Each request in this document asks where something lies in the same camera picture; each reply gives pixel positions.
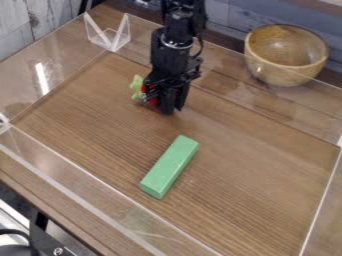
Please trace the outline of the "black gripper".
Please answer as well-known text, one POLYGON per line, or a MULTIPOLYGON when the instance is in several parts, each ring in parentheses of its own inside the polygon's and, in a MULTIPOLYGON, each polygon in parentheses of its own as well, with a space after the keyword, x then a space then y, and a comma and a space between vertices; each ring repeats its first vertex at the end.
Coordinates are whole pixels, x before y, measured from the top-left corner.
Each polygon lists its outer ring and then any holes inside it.
POLYGON ((158 104, 164 114, 182 110, 192 80, 201 76, 202 48, 192 54, 194 36, 178 34, 176 37, 162 27, 153 32, 150 63, 152 72, 144 81, 144 101, 158 104))

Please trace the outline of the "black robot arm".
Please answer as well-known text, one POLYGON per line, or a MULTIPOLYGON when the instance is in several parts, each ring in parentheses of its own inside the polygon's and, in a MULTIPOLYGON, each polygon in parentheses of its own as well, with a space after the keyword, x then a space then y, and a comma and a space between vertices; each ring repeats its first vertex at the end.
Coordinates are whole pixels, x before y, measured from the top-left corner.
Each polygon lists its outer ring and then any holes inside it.
POLYGON ((192 82, 202 75, 205 0, 161 0, 164 26, 152 34, 152 72, 145 100, 166 115, 182 110, 192 82))

